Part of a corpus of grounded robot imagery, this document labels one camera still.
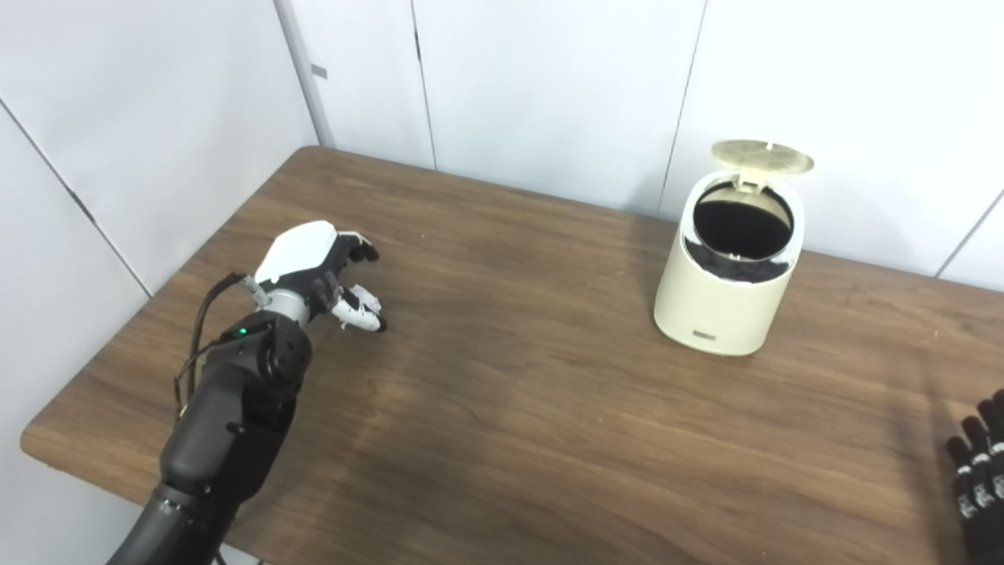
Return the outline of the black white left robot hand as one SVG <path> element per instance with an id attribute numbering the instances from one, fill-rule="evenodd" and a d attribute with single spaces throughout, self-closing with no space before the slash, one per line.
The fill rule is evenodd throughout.
<path id="1" fill-rule="evenodd" d="M 254 275 L 244 279 L 259 311 L 282 315 L 304 328 L 320 315 L 370 333 L 387 330 L 381 304 L 365 287 L 342 285 L 355 262 L 374 262 L 376 247 L 361 233 L 328 221 L 290 228 L 273 240 Z"/>

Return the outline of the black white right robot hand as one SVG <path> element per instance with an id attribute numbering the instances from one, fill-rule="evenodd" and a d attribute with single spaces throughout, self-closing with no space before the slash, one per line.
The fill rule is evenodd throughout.
<path id="1" fill-rule="evenodd" d="M 944 444 L 956 468 L 953 498 L 969 564 L 1003 563 L 1003 390 L 961 422 L 964 436 Z"/>

